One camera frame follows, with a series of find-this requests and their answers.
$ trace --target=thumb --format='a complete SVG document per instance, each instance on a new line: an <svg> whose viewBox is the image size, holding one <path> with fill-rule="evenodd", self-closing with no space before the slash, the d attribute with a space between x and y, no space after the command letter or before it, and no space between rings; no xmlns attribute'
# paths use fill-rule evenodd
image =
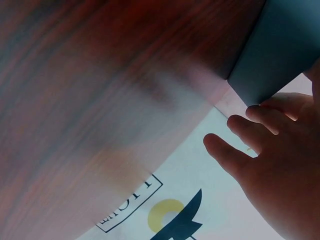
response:
<svg viewBox="0 0 320 240"><path fill-rule="evenodd" d="M312 82L314 104L320 113L320 58L311 69L304 73Z"/></svg>

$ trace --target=finger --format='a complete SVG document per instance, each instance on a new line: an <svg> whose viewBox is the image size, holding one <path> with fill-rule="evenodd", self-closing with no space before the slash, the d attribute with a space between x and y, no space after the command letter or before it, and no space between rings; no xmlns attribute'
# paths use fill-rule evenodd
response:
<svg viewBox="0 0 320 240"><path fill-rule="evenodd" d="M269 107L286 114L290 118L297 120L301 110L305 105L312 105L314 99L310 95L302 93L281 92L274 95L269 100L264 101L261 106Z"/></svg>
<svg viewBox="0 0 320 240"><path fill-rule="evenodd" d="M208 153L237 180L241 177L242 169L252 160L251 157L230 146L215 134L206 135L203 143Z"/></svg>
<svg viewBox="0 0 320 240"><path fill-rule="evenodd" d="M320 58L313 67L304 73L312 82L314 104L320 113Z"/></svg>
<svg viewBox="0 0 320 240"><path fill-rule="evenodd" d="M292 132L297 128L292 119L282 112L269 107L250 106L245 114L250 120L264 125L275 135L279 134L279 132Z"/></svg>
<svg viewBox="0 0 320 240"><path fill-rule="evenodd" d="M229 117L227 125L234 134L258 155L266 143L274 137L262 124L249 121L242 116L233 115Z"/></svg>

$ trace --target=wooden surface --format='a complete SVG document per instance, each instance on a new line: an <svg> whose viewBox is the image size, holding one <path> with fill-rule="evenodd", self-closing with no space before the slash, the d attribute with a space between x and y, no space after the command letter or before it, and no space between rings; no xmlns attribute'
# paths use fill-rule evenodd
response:
<svg viewBox="0 0 320 240"><path fill-rule="evenodd" d="M0 239L72 240L227 90L263 0L1 0Z"/></svg>

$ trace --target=white surface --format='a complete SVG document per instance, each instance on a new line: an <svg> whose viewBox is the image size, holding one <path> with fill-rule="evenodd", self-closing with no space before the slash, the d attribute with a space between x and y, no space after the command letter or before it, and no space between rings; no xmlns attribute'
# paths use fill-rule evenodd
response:
<svg viewBox="0 0 320 240"><path fill-rule="evenodd" d="M78 240L149 240L156 234L148 225L148 215L152 207L165 199L178 200L186 206L200 189L202 202L194 221L203 225L193 234L194 239L281 240L252 207L238 183L221 169L203 146L204 135L209 132L216 133L236 148L254 155L229 131L226 120L214 108L154 173L163 182L163 186L153 196L108 233L94 227ZM143 189L140 193L150 194ZM174 215L172 212L166 214L159 222L170 222L168 218L173 218ZM117 221L117 217L125 216L118 215L112 221Z"/></svg>

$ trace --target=black graphic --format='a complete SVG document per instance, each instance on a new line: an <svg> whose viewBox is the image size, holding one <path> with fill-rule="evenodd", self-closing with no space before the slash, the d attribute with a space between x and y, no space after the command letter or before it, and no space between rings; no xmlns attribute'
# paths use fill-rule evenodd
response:
<svg viewBox="0 0 320 240"><path fill-rule="evenodd" d="M164 228L162 228L151 240L187 240L192 238L201 226L201 223L194 222L193 219L199 210L202 200L202 190L193 197L185 208Z"/></svg>

